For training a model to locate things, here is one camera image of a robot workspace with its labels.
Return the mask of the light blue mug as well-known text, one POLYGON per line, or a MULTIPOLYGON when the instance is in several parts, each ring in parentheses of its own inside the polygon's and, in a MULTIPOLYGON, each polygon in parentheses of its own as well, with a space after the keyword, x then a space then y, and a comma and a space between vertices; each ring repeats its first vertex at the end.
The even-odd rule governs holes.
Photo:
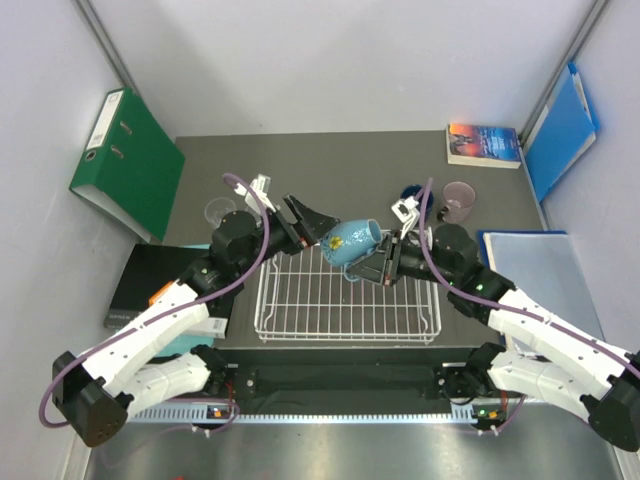
POLYGON ((374 219, 353 220, 335 226, 321 241, 324 260, 340 268, 349 282, 358 277, 347 273, 347 268, 365 254, 371 254, 382 241, 382 231, 374 219))

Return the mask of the dark blue mug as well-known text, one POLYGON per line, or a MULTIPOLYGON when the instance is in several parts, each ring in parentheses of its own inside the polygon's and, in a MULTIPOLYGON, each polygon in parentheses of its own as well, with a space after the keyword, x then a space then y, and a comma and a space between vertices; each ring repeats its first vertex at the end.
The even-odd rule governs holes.
POLYGON ((404 188, 404 190, 401 192, 400 198, 407 199, 409 197, 413 197, 416 201, 418 201, 419 206, 425 204, 427 212, 430 212, 432 210, 435 203, 433 192, 430 192, 429 196, 426 197, 423 193, 423 187, 419 184, 409 185, 404 188))

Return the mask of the clear faceted glass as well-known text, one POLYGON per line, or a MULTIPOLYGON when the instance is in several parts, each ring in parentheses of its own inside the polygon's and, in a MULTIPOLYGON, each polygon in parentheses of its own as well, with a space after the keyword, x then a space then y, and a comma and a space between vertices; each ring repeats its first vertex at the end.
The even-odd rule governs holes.
POLYGON ((262 216, 257 203, 252 199, 246 200, 245 203, 245 211, 248 212, 257 223, 260 223, 262 221, 262 216))
POLYGON ((236 210, 235 202, 226 197, 215 198, 207 203, 204 208, 204 217, 213 229, 222 223, 224 217, 236 210))

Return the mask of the pink mug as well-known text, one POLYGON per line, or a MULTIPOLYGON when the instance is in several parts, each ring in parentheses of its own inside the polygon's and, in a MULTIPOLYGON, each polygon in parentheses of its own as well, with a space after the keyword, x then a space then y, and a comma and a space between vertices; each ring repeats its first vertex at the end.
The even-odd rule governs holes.
POLYGON ((437 214, 437 220, 449 224, 461 223, 476 202, 476 192, 467 183, 450 182, 443 188, 443 206, 437 214))

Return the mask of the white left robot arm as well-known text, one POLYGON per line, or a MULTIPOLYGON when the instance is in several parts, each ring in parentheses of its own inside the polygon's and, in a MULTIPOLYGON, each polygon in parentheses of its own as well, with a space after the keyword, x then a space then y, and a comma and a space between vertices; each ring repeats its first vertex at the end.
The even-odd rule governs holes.
POLYGON ((234 298, 248 277, 278 253, 296 255, 339 224, 287 195, 288 222, 260 205, 260 221, 246 211, 226 214, 213 230, 207 255, 197 259, 125 328, 75 356, 61 354, 43 401, 52 403, 83 443, 97 447, 138 412, 186 393, 216 396, 226 387, 226 365, 199 345, 160 365, 151 360, 186 330, 206 320, 221 300, 234 298))

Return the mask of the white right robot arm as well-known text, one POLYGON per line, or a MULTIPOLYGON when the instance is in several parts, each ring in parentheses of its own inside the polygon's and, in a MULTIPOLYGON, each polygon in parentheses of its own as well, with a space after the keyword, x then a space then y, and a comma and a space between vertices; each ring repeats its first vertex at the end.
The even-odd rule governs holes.
POLYGON ((459 225, 407 239, 392 232, 346 268, 384 286, 402 277, 441 283, 461 314, 525 345, 533 356, 487 343, 465 364, 469 388, 540 399, 585 421, 613 446, 639 449, 639 356, 599 340, 530 298, 483 265, 478 245, 459 225))

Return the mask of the paperback book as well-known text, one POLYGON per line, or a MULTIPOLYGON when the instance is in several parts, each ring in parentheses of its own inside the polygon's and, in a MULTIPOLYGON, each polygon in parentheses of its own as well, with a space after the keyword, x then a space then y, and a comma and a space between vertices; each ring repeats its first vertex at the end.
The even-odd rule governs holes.
POLYGON ((518 169, 522 163, 518 134, 510 127, 448 124, 446 152, 450 165, 518 169))

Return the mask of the orange key tag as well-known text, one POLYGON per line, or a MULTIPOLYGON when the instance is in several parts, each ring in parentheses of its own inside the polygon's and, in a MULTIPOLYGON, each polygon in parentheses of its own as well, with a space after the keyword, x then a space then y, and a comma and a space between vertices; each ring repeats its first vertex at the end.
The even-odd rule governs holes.
POLYGON ((163 285, 158 291, 156 291, 149 299, 148 306, 151 307, 155 303, 157 303, 162 296, 173 286, 174 281, 169 281, 165 285, 163 285))

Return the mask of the black book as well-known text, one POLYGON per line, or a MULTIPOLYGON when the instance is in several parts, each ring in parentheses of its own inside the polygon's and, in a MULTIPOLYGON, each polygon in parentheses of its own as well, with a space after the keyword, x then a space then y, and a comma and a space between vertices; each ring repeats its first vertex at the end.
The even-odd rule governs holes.
MULTIPOLYGON (((115 289, 103 326, 111 330, 125 327, 153 303, 158 291, 176 280, 192 262, 205 256, 207 250, 204 245, 135 245, 115 289)), ((210 317, 186 333, 225 339, 233 304, 231 296, 216 299, 210 309, 210 317)))

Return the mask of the blue folder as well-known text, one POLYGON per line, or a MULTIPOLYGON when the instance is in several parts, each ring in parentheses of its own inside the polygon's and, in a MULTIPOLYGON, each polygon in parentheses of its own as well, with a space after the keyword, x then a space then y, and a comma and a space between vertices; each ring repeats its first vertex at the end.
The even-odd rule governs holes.
POLYGON ((575 63, 567 64, 524 147, 536 200, 541 202, 595 142, 600 124, 575 63))

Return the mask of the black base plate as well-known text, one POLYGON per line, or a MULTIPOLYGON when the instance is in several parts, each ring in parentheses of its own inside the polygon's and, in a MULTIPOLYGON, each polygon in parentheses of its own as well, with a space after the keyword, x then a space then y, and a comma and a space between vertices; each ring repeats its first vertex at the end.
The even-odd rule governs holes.
POLYGON ((471 348, 305 347, 220 352, 223 379, 189 400, 232 399, 244 414, 364 415, 443 411, 449 401, 497 401, 463 372, 471 348))

